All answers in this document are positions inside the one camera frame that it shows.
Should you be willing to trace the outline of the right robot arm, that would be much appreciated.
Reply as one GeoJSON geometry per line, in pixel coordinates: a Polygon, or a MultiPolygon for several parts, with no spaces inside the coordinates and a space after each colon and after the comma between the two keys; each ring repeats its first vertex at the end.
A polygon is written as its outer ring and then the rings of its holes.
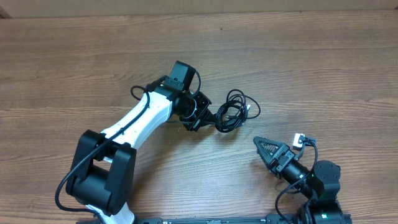
{"type": "Polygon", "coordinates": [[[304,133],[294,136],[293,147],[284,142],[259,136],[253,143],[270,174],[289,185],[275,200],[275,214],[266,223],[350,224],[351,215],[343,213],[337,194],[340,191],[341,168],[331,161],[319,161],[316,140],[304,133]],[[296,214],[284,215],[279,210],[283,194],[300,193],[308,198],[296,214]]]}

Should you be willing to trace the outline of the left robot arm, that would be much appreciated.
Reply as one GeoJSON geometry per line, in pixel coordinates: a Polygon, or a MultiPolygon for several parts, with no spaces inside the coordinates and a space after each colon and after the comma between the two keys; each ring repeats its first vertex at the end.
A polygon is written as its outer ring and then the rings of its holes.
{"type": "Polygon", "coordinates": [[[134,223],[136,217],[127,201],[137,151],[161,124],[177,115],[189,131],[213,122],[208,106],[211,101],[200,91],[190,93],[184,83],[174,86],[157,80],[143,88],[139,103],[116,124],[96,133],[85,131],[78,140],[72,166],[55,193],[60,190],[84,205],[97,223],[134,223]]]}

